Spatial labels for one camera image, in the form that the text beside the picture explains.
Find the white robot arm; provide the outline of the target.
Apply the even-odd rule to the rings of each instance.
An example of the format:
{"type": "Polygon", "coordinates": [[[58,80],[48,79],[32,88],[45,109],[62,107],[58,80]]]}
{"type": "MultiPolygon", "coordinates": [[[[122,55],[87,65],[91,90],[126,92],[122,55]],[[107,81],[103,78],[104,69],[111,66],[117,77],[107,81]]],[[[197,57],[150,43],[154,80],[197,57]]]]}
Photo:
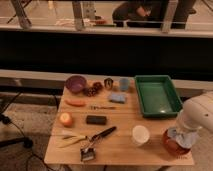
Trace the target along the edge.
{"type": "Polygon", "coordinates": [[[186,100],[176,118],[178,133],[197,132],[201,128],[213,133],[213,92],[186,100]]]}

